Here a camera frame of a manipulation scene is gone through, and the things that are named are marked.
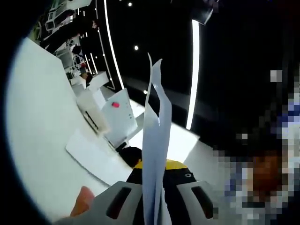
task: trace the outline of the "white table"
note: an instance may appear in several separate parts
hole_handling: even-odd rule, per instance
[[[88,186],[95,195],[107,189],[71,158],[65,146],[79,128],[101,150],[114,158],[116,153],[103,138],[97,138],[80,113],[61,61],[28,38],[12,69],[6,120],[17,172],[51,221],[69,215],[81,186]]]

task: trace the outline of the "white device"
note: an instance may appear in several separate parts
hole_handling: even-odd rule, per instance
[[[93,76],[92,80],[90,81],[89,89],[92,92],[97,91],[100,87],[104,84],[108,83],[108,78],[105,71],[99,72],[97,75]]]
[[[97,135],[109,132],[109,125],[91,91],[81,91],[80,95],[77,96],[76,101],[84,118]]]
[[[212,201],[215,217],[207,218],[204,214],[201,203],[206,199],[198,198],[194,188],[200,188],[209,201]],[[212,187],[205,181],[177,185],[178,192],[185,204],[188,212],[189,223],[191,225],[233,225],[242,224],[234,210],[217,195]],[[90,208],[85,213],[77,217],[67,217],[55,223],[55,225],[132,225],[136,224],[136,213],[143,213],[139,210],[139,202],[142,199],[142,185],[119,181],[109,187],[106,191],[98,195],[92,202]],[[111,211],[118,211],[118,216],[114,217]],[[163,220],[163,210],[160,210],[158,223],[160,225],[169,224]]]
[[[56,19],[61,14],[63,14],[66,10],[68,10],[68,8],[65,1],[63,1],[63,3],[61,3],[54,11],[48,14],[48,19],[47,22],[45,23],[45,27],[48,32],[52,31],[58,26]]]

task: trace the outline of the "ceiling light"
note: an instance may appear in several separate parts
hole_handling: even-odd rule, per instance
[[[86,62],[87,62],[87,64],[88,64],[89,70],[90,70],[90,72],[91,72],[90,65],[89,65],[89,61],[88,61],[88,58],[86,57],[86,55],[84,55],[84,56],[85,56]]]
[[[193,27],[193,71],[192,71],[192,85],[191,85],[191,96],[189,100],[188,115],[187,115],[187,126],[188,130],[191,129],[196,96],[197,96],[197,85],[199,76],[199,60],[200,60],[200,35],[199,35],[199,22],[192,20]]]
[[[94,57],[93,57],[92,53],[90,54],[90,56],[91,56],[92,61],[93,61],[93,64],[94,64],[95,71],[96,71],[96,73],[98,73],[98,70],[97,70],[97,68],[96,68],[96,64],[95,64],[95,62],[94,62]]]

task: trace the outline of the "pixelated area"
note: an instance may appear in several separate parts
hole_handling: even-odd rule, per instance
[[[271,82],[282,82],[282,73],[271,71]],[[299,81],[294,86],[294,93],[289,95],[288,105],[276,117],[276,122],[271,122],[272,112],[276,111],[276,106],[271,106],[260,118],[259,129],[236,134],[241,145],[251,146],[251,140],[258,138],[259,144],[254,144],[254,147],[270,148],[254,151],[248,160],[226,156],[224,151],[214,151],[219,162],[231,171],[224,194],[233,212],[241,215],[242,224],[270,224],[287,207],[294,192],[300,190]],[[266,124],[269,135],[278,140],[273,145],[259,140],[264,138],[259,130],[264,130]]]

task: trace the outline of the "dark background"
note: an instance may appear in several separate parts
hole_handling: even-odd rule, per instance
[[[144,105],[143,90],[150,76],[147,53],[153,64],[163,59],[162,85],[172,103],[172,120],[184,128],[193,65],[191,10],[196,2],[107,1],[116,60],[130,98]],[[95,5],[92,1],[81,11],[95,16]],[[118,91],[120,82],[108,42],[104,0],[97,0],[97,11],[106,59]],[[265,133],[270,122],[276,121],[299,76],[294,72],[299,52],[293,52],[299,48],[299,42],[295,42],[299,30],[291,25],[291,20],[299,17],[290,19],[287,13],[293,14],[277,1],[223,0],[206,26],[200,26],[200,69],[191,131],[201,141],[245,155],[246,151],[233,150],[236,134],[253,133],[258,128]],[[100,56],[97,68],[107,70],[98,39],[97,34],[88,34],[82,39],[83,51]],[[283,70],[282,83],[270,82],[271,70]],[[158,111],[155,94],[150,104]]]

